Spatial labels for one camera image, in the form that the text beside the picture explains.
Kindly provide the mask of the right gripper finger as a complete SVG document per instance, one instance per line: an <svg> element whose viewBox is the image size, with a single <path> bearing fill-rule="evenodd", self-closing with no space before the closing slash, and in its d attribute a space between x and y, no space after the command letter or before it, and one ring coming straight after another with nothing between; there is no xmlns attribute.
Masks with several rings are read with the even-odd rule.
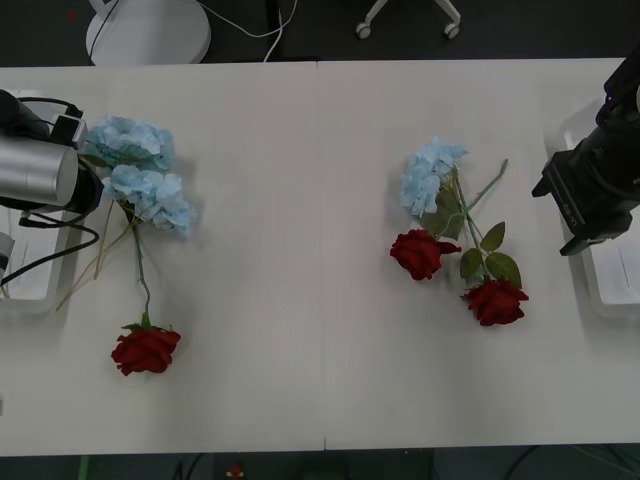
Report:
<svg viewBox="0 0 640 480"><path fill-rule="evenodd" d="M579 254L592 245L597 245L602 242L602 239L583 239L574 236L560 249L559 253L564 257L573 256Z"/></svg>
<svg viewBox="0 0 640 480"><path fill-rule="evenodd" d="M534 198L541 198L549 194L553 195L554 191L553 174L550 171L543 171L541 179L536 183L531 194Z"/></svg>

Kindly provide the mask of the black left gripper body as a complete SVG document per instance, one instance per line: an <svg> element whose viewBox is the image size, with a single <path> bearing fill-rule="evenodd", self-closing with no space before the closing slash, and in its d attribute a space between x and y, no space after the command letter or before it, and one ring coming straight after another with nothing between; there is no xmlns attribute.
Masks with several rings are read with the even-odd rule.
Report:
<svg viewBox="0 0 640 480"><path fill-rule="evenodd" d="M51 140L50 122L38 116L23 116L19 121L19 133L27 138L49 142Z"/></svg>

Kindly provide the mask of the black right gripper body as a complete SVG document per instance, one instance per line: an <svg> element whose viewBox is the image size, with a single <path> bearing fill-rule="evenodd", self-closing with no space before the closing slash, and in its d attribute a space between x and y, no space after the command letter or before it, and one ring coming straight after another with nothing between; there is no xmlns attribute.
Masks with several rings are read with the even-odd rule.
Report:
<svg viewBox="0 0 640 480"><path fill-rule="evenodd" d="M639 205L630 194L620 195L596 179L597 171L579 152L558 151L544 166L553 174L552 196L566 227L578 238L615 239L632 223L631 211Z"/></svg>

